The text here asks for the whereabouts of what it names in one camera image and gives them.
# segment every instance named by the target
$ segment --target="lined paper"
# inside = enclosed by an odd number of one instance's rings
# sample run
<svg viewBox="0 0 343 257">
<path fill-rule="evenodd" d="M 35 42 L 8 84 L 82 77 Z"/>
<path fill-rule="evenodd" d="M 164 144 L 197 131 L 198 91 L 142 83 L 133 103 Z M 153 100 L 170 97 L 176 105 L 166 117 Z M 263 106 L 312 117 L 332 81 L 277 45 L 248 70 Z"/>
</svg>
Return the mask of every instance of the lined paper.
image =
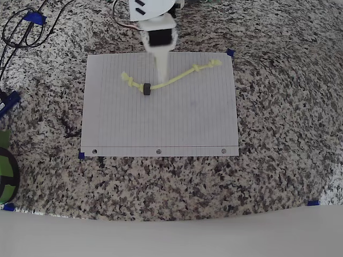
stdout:
<svg viewBox="0 0 343 257">
<path fill-rule="evenodd" d="M 81 152 L 85 156 L 238 155 L 232 59 L 221 53 L 171 52 L 170 78 L 212 59 L 203 69 L 144 96 L 121 79 L 157 82 L 154 57 L 146 52 L 89 55 Z"/>
</svg>

